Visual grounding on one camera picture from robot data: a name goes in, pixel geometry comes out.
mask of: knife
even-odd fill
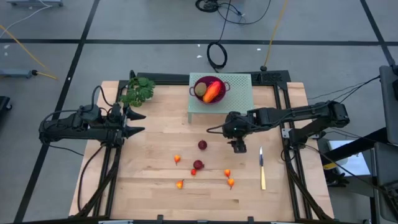
[[[261,190],[266,189],[266,175],[264,173],[264,159],[262,158],[262,146],[260,146]]]

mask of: green perforated tray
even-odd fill
[[[247,110],[254,108],[253,90],[250,74],[228,73],[191,73],[189,86],[194,86],[197,80],[205,76],[215,76],[224,82],[228,82],[231,89],[225,93],[224,98],[215,104],[206,105],[195,96],[189,96],[188,113],[214,113],[222,114],[230,111],[238,111],[246,114]]]

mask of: wooden table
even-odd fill
[[[118,82],[102,83],[110,103],[114,102],[117,86]],[[288,83],[288,89],[292,107],[307,105],[303,83]],[[253,97],[256,108],[276,107],[273,87],[254,86]],[[284,105],[282,92],[280,97]],[[244,221],[253,216],[255,221],[294,221],[286,168],[280,158],[279,128],[248,135],[248,152],[235,154],[221,134],[205,131],[223,124],[225,115],[193,115],[192,124],[188,124],[187,105],[188,86],[156,86],[151,101],[133,108],[147,118],[130,121],[129,126],[143,126],[146,130],[126,140],[122,148],[111,218],[154,220],[163,214],[165,220]],[[98,106],[108,107],[102,97]],[[295,124],[299,128],[309,122]],[[197,146],[202,139],[208,143],[205,151]],[[314,140],[307,144],[316,147]],[[98,141],[88,141],[81,168],[99,146]],[[264,150],[267,190],[260,188],[259,146]],[[90,162],[85,172],[82,206],[98,186],[104,152],[103,149]],[[173,159],[176,154],[182,157],[178,166]],[[308,191],[333,217],[319,154],[302,149],[301,155]],[[205,168],[193,177],[190,170],[197,159],[203,161]],[[226,183],[224,169],[231,169],[235,179],[232,190]],[[182,179],[184,186],[179,190],[175,183]],[[305,217],[302,196],[297,192],[301,217]],[[105,190],[101,213],[107,194]],[[76,197],[77,186],[71,215],[77,213]]]

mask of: green leafy plant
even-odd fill
[[[129,80],[129,89],[120,101],[131,106],[140,107],[143,102],[153,97],[155,82],[148,78],[135,77]]]

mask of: yellow cable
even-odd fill
[[[54,77],[54,76],[49,75],[49,74],[46,74],[46,73],[42,73],[42,72],[36,72],[36,73],[39,74],[39,75],[44,75],[44,76],[46,76],[46,77],[49,77],[49,78],[53,78],[53,79],[55,79],[55,80],[58,80],[57,77]]]
[[[282,17],[284,15],[285,9],[286,9],[286,5],[287,5],[287,0],[285,0],[284,6],[282,7],[282,10],[279,13],[279,18],[278,21],[276,22],[276,25],[274,27],[274,31],[272,32],[272,36],[271,36],[271,40],[269,41],[269,46],[268,46],[268,51],[267,51],[267,57],[266,57],[266,61],[264,62],[264,66],[267,65],[268,62],[268,58],[269,58],[269,54],[271,52],[271,45],[272,45],[272,41],[274,40],[275,34],[276,34],[276,30],[278,29],[279,26],[279,22],[280,20],[282,20]]]
[[[6,31],[6,34],[8,34],[11,38],[13,38],[14,40],[15,40],[15,42],[17,42],[19,45],[20,45],[20,47],[22,47],[22,49],[24,49],[25,51],[26,51],[26,53],[28,53],[29,54],[29,56],[33,59],[33,60],[35,60],[39,65],[41,65],[44,69],[46,69],[47,71],[50,71],[50,69],[48,69],[42,62],[40,62],[37,58],[35,58],[27,49],[26,49],[26,47],[23,45],[23,44],[21,44],[20,42],[19,42],[19,40],[17,40],[10,32],[8,32],[8,30],[6,30],[6,28],[4,28],[4,26],[2,26],[2,25],[0,25],[0,28],[2,28],[4,31]],[[58,79],[58,78],[56,78],[56,77],[53,77],[53,76],[50,76],[50,75],[47,75],[46,74],[46,76],[48,76],[48,77],[51,77],[51,78],[54,78],[54,79]]]

